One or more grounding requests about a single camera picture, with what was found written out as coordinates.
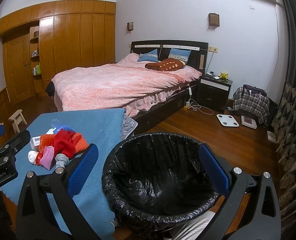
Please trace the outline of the orange foam net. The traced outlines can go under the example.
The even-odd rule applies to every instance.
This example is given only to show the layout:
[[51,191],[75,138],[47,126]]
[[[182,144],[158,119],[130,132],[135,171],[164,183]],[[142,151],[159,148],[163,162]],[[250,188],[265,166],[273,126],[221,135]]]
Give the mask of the orange foam net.
[[81,133],[60,130],[56,134],[43,134],[40,137],[39,152],[44,153],[46,146],[54,147],[54,155],[65,154],[72,159],[77,153],[88,148],[88,143]]

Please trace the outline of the black nightstand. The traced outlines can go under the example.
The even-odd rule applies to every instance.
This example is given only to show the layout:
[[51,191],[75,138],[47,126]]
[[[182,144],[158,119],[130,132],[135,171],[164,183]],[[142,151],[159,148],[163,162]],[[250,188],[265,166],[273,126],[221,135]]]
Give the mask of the black nightstand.
[[198,84],[196,101],[201,106],[223,114],[227,107],[231,86],[231,80],[224,81],[207,75],[202,76]]

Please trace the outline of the white alcohol pad box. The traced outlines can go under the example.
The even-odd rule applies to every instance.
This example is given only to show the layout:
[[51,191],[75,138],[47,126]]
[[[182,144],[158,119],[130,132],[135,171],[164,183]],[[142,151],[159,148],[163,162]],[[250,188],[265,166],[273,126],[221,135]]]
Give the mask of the white alcohol pad box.
[[40,136],[32,137],[29,143],[32,150],[38,151],[40,146]]

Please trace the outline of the wooden side desk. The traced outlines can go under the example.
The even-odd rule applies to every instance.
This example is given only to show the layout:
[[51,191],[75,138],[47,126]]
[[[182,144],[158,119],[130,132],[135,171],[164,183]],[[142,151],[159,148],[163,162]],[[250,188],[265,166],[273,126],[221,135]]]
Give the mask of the wooden side desk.
[[7,89],[0,91],[0,124],[4,125],[5,133],[0,137],[0,142],[6,142],[9,139],[9,131],[12,127],[9,117],[13,113],[12,104],[10,103]]

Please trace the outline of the right wall lamp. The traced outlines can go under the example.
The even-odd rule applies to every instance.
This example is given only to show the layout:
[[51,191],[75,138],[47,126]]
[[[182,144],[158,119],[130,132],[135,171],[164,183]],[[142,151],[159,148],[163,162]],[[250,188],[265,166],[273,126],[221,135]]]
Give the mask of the right wall lamp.
[[208,25],[209,27],[218,28],[220,26],[220,15],[213,12],[209,13]]

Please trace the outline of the blue pillow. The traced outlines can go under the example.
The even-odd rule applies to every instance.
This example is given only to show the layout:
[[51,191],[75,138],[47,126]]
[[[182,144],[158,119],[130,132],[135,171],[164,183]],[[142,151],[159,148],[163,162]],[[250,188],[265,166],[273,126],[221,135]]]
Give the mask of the blue pillow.
[[171,48],[168,58],[176,59],[187,64],[190,54],[191,54],[190,50]]
[[158,60],[158,50],[154,49],[148,53],[140,54],[137,60],[138,62],[149,61],[149,62],[159,62]]

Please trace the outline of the blue table cloth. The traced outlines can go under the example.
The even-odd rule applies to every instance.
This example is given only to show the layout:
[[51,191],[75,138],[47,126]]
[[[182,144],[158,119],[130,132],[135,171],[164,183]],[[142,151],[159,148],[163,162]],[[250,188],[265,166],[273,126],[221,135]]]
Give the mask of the blue table cloth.
[[[102,191],[102,170],[105,160],[112,148],[121,141],[123,109],[101,109],[88,111],[67,111],[41,114],[27,128],[31,137],[45,134],[51,127],[53,120],[59,120],[61,125],[70,126],[76,133],[81,133],[88,144],[95,144],[99,150],[98,160],[89,174],[81,192],[73,197],[80,212],[101,239],[114,239],[113,220],[114,213],[109,208],[108,200]],[[0,190],[16,206],[23,181],[27,172],[34,171],[36,175],[50,174],[43,166],[32,165],[28,161],[28,152],[31,150],[27,144],[16,154],[17,178],[3,185]],[[70,233],[59,213],[52,194],[47,194],[55,219],[61,230]]]

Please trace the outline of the left blue pillow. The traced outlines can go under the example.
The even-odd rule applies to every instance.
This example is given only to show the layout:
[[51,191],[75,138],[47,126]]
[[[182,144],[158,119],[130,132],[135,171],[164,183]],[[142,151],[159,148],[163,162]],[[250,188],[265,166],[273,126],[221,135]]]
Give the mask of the left blue pillow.
[[148,53],[140,54],[137,60],[138,62],[149,61],[149,62],[159,62],[158,60],[158,50],[154,49]]

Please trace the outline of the grey quilted mat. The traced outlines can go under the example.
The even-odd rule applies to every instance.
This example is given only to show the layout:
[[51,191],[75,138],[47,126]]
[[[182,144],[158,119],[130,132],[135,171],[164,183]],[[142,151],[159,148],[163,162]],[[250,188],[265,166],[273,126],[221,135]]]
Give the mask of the grey quilted mat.
[[123,123],[121,126],[121,140],[127,139],[129,136],[134,134],[134,130],[138,126],[136,120],[131,117],[124,115]]

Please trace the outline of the white tissue wad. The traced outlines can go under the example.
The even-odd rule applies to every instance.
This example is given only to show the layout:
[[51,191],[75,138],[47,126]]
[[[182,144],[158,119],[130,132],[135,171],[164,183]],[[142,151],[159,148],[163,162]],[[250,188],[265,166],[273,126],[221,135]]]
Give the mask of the white tissue wad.
[[28,152],[28,161],[33,165],[39,165],[39,163],[37,161],[38,154],[39,154],[38,151],[35,151],[35,150],[29,151]]

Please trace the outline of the grey cloth piece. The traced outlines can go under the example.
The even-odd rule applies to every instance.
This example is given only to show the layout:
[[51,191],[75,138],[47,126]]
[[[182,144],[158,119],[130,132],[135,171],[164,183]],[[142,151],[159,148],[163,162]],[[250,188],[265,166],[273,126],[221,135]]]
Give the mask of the grey cloth piece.
[[65,154],[59,153],[56,155],[55,157],[56,168],[59,168],[59,167],[65,168],[69,163],[70,163],[70,160]]

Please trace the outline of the pink paper piece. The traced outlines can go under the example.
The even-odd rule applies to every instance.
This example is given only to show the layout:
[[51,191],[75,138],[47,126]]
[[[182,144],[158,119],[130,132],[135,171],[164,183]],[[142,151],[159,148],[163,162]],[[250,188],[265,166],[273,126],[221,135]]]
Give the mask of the pink paper piece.
[[40,164],[47,170],[50,170],[52,168],[53,158],[54,158],[54,147],[46,146],[44,148],[44,153],[40,160]]

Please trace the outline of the black bed headboard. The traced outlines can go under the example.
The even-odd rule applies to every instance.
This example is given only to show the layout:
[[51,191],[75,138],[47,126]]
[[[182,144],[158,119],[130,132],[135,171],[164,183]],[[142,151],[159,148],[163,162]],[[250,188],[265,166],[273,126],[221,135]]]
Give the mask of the black bed headboard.
[[136,54],[145,54],[156,49],[159,61],[167,59],[171,52],[185,56],[190,52],[187,65],[200,71],[203,75],[205,74],[208,48],[208,42],[199,41],[145,40],[131,43],[131,52]]

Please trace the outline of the red plastic bag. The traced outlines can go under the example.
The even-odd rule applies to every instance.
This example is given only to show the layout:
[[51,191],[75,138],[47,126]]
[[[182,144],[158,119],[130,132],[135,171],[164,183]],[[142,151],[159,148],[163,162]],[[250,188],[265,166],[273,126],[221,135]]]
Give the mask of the red plastic bag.
[[42,165],[50,170],[55,163],[56,167],[65,167],[75,155],[74,131],[60,129],[56,134],[44,134],[40,137],[39,152],[35,165]]

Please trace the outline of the blue plastic bag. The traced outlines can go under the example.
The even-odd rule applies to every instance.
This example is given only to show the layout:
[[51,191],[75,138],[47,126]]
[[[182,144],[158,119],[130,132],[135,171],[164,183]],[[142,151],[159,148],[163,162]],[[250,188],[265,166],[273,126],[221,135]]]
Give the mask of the blue plastic bag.
[[51,128],[53,129],[54,134],[58,133],[61,129],[64,131],[73,131],[71,126],[61,124],[58,119],[51,120]]

